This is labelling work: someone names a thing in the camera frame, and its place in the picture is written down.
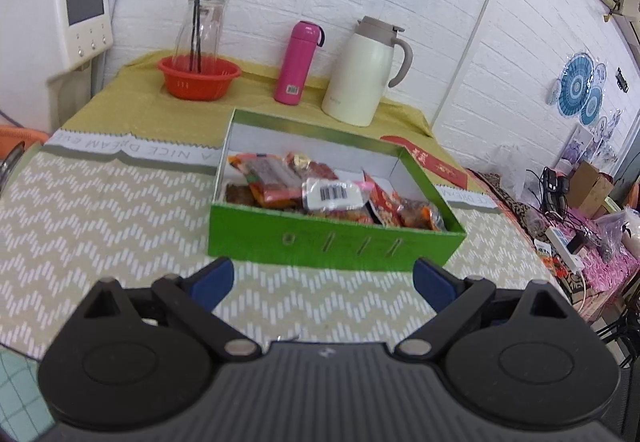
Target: red envelope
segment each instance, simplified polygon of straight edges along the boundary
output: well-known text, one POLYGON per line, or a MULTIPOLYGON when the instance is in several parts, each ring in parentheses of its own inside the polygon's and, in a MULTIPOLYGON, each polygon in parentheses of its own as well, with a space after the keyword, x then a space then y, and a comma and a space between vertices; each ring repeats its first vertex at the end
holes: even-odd
POLYGON ((430 172, 448 180, 450 183, 455 184, 462 189, 466 189, 468 175, 464 171, 461 171, 446 162, 442 162, 437 157, 434 157, 430 153, 421 149, 420 146, 414 145, 414 143, 407 141, 403 137, 398 137, 397 135, 383 135, 380 139, 383 141, 389 141, 390 143, 396 143, 396 145, 404 146, 404 148, 409 150, 409 153, 414 156, 414 159, 424 169, 428 169, 430 172))

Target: cardboard box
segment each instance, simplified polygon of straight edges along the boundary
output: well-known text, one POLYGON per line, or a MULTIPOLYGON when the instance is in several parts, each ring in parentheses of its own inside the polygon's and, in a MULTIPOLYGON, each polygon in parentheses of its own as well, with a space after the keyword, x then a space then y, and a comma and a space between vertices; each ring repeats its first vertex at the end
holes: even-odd
POLYGON ((419 257, 444 265, 466 233, 404 146, 274 115, 235 110, 223 145, 210 209, 208 253, 259 263, 365 271, 411 271, 419 257), (229 155, 290 151, 324 162, 344 180, 362 180, 364 169, 385 190, 431 200, 447 231, 385 228, 229 204, 228 183, 246 183, 229 155))
POLYGON ((581 162, 569 181, 566 203, 585 217, 592 218, 612 189, 613 184, 597 168, 588 162, 581 162))

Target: glass pitcher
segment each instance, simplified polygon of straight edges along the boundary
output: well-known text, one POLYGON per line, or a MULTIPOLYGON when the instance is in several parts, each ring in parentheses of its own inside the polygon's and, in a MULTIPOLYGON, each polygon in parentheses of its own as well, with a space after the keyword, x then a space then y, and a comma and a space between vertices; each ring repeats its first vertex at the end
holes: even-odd
POLYGON ((195 1, 188 0, 187 12, 175 42, 172 66, 182 72, 212 76, 218 57, 220 20, 225 1, 200 0, 197 12, 194 11, 195 1))

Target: gray ribbed panel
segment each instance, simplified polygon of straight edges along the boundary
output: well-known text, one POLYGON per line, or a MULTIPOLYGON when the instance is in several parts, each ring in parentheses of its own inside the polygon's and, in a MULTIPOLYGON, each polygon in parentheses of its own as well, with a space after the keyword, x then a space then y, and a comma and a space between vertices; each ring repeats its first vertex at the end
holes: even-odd
POLYGON ((600 424, 528 433, 467 412, 435 372, 384 345, 273 343, 227 365, 202 399, 162 425, 123 434, 57 427, 42 442, 406 442, 617 440, 600 424))

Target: red bowl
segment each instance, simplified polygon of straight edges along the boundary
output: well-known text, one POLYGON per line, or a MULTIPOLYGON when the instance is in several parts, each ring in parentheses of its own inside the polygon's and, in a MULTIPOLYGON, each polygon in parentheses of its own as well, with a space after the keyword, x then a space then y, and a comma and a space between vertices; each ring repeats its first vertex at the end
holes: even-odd
MULTIPOLYGON (((158 62, 164 73, 164 85, 169 93, 190 101, 215 101, 226 94, 234 78, 242 74, 238 65, 222 58, 213 61, 202 58, 202 74, 184 72, 173 68, 173 57, 167 56, 158 62)), ((179 56, 178 62, 187 65, 189 56, 179 56)))

